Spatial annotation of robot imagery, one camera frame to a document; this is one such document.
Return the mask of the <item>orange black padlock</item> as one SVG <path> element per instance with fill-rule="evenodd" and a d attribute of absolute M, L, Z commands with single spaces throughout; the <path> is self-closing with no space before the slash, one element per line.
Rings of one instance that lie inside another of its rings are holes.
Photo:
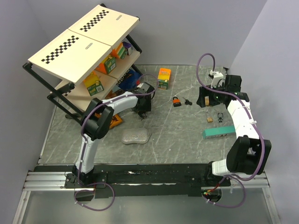
<path fill-rule="evenodd" d="M 178 99 L 178 97 L 176 97 L 176 96 L 174 96 L 173 98 L 172 98 L 172 103 L 173 103 L 173 106 L 174 107 L 179 107 L 179 106 L 181 106 L 182 104 L 181 104 L 181 101 Z"/>

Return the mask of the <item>small brass padlock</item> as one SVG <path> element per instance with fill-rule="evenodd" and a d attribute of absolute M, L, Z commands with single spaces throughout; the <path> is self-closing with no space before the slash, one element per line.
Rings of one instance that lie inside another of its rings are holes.
<path fill-rule="evenodd" d="M 207 119 L 208 123 L 212 123 L 214 121 L 211 113 L 209 112 L 209 110 L 206 111 L 206 119 Z"/>

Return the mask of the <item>black keys of orange padlock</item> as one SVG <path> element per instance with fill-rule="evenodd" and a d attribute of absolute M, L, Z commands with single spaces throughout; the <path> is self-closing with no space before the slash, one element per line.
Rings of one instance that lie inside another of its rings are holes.
<path fill-rule="evenodd" d="M 192 105 L 192 102 L 190 100 L 186 98 L 184 98 L 184 100 L 185 100 L 185 105 Z"/>

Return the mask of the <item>large brass padlock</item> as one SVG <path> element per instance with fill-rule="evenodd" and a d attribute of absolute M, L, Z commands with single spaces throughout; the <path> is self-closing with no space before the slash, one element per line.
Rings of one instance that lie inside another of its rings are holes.
<path fill-rule="evenodd" d="M 210 105 L 210 100 L 209 100 L 209 96 L 205 97 L 205 106 L 209 106 Z"/>

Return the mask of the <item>grey figurine keychain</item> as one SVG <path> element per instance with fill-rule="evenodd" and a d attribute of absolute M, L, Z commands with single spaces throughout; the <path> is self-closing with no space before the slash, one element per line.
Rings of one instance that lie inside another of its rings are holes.
<path fill-rule="evenodd" d="M 219 123 L 222 123 L 222 122 L 223 122 L 223 118 L 224 118 L 223 113 L 218 112 L 218 113 L 217 113 L 217 118 L 218 118 L 218 122 L 219 122 Z"/>

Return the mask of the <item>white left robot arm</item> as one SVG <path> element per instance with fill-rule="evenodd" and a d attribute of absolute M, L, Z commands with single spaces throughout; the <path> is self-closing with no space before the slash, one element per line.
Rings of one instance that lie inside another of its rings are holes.
<path fill-rule="evenodd" d="M 144 118 L 151 111 L 151 99 L 156 90 L 156 87 L 145 82 L 114 98 L 102 101 L 95 98 L 91 101 L 81 118 L 81 149 L 72 170 L 80 187 L 86 188 L 92 183 L 96 150 L 100 139 L 108 133 L 113 116 L 133 108 Z"/>

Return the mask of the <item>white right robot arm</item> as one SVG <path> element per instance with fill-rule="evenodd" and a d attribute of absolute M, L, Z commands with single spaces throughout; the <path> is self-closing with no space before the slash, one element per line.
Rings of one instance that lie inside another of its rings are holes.
<path fill-rule="evenodd" d="M 209 186 L 216 185 L 221 176 L 239 173 L 249 175 L 249 179 L 260 175 L 271 151 L 271 142 L 258 132 L 253 119 L 247 93 L 241 92 L 242 78 L 210 71 L 212 82 L 199 88 L 197 105 L 200 107 L 224 104 L 235 129 L 236 141 L 225 159 L 214 161 L 211 170 L 204 174 Z"/>

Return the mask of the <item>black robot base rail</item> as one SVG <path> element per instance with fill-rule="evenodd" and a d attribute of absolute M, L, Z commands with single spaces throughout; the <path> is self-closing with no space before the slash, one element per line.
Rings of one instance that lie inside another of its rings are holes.
<path fill-rule="evenodd" d="M 203 189 L 217 184 L 229 187 L 229 180 L 212 174 L 211 163 L 100 164 L 89 174 L 73 169 L 66 189 L 90 189 L 96 198 L 110 196 L 201 196 Z"/>

